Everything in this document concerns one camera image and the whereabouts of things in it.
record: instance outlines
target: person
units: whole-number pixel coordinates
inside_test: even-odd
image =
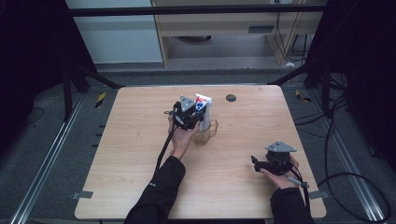
[[[291,155],[290,157],[293,163],[292,169],[296,173],[299,163]],[[299,186],[288,179],[288,177],[297,179],[297,176],[292,171],[287,172],[285,175],[273,175],[271,172],[261,168],[260,172],[277,187],[271,197],[271,209],[275,224],[315,223],[305,208]]]
[[[168,117],[170,133],[175,125],[172,116]],[[186,168],[181,162],[186,153],[192,137],[199,131],[199,122],[192,130],[176,128],[172,137],[173,150],[163,163],[163,166],[155,173],[144,189],[141,197],[128,213],[124,224],[160,224],[166,223],[170,210],[177,198],[178,186],[180,185]],[[291,158],[297,169],[298,162]],[[267,170],[261,172],[269,178],[278,189],[271,198],[271,207],[275,224],[287,223],[314,223],[312,217],[304,207],[304,200],[296,184],[288,180],[284,175],[272,175]]]

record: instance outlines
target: black circle sticker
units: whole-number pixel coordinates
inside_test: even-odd
[[[225,99],[226,99],[228,102],[234,102],[234,101],[236,101],[236,96],[235,96],[234,94],[228,94],[228,95],[225,97]]]

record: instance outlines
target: white wall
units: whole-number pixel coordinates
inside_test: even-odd
[[[149,0],[66,0],[69,8],[151,7]],[[75,18],[94,63],[161,63],[153,16]]]

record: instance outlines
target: black sleeve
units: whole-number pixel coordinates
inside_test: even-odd
[[[275,224],[315,223],[298,188],[276,190],[271,198],[271,207]]]
[[[183,163],[176,157],[169,157],[152,177],[124,224],[166,223],[184,174]]]

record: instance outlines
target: tape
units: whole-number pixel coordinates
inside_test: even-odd
[[[309,94],[307,91],[299,91],[296,90],[296,96],[299,97],[302,101],[306,102],[306,103],[311,103],[312,100],[309,97]]]
[[[100,108],[102,102],[105,100],[106,93],[102,92],[99,94],[98,100],[96,101],[95,108]]]
[[[325,198],[330,198],[330,194],[329,192],[327,192],[327,190],[323,190],[323,191],[317,190],[317,191],[309,192],[309,198],[311,200],[316,198],[325,199]]]
[[[93,195],[92,191],[74,192],[72,195],[72,199],[80,199],[80,198],[90,199],[92,198],[92,195]]]

